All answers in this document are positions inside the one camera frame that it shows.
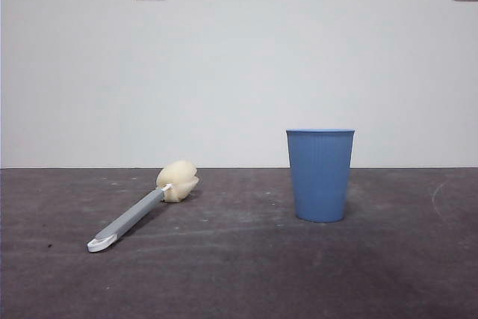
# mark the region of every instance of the scuff mark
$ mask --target scuff mark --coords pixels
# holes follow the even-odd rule
[[[438,194],[438,192],[440,191],[440,189],[443,188],[443,186],[445,185],[446,182],[447,182],[447,181],[442,182],[442,183],[435,189],[435,191],[433,192],[433,195],[432,195],[432,205],[433,205],[433,209],[435,210],[436,214],[441,218],[441,220],[443,220],[444,222],[446,222],[446,220],[444,219],[443,215],[440,213],[440,211],[439,211],[438,208],[436,207],[435,197],[436,197],[436,195]]]

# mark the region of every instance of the ribbed cup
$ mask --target ribbed cup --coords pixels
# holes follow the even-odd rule
[[[296,215],[314,222],[344,218],[354,130],[287,130]]]

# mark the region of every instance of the gray handle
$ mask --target gray handle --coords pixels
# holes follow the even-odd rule
[[[111,235],[117,235],[117,239],[120,239],[122,235],[151,211],[163,198],[164,192],[160,188],[148,193],[141,201],[108,224],[95,236],[95,239],[104,239]]]

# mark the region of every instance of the gray floor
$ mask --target gray floor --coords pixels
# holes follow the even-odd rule
[[[199,170],[110,249],[157,170],[2,170],[2,318],[478,318],[478,169],[353,170],[345,220],[286,169]]]

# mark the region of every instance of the blue cup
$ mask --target blue cup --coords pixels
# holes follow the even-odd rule
[[[314,222],[344,218],[354,130],[287,130],[296,215]]]

